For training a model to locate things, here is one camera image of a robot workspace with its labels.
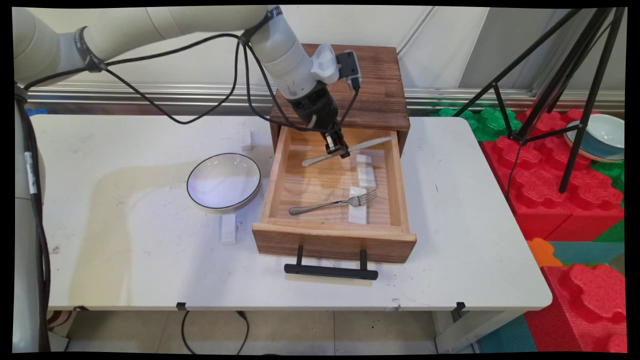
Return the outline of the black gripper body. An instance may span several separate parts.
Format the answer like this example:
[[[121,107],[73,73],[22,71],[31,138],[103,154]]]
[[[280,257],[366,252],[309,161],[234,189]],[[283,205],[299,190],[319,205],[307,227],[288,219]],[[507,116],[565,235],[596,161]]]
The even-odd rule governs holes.
[[[320,132],[340,135],[338,125],[338,105],[326,86],[314,86],[306,95],[291,99],[290,105],[304,126],[290,124],[302,132]]]

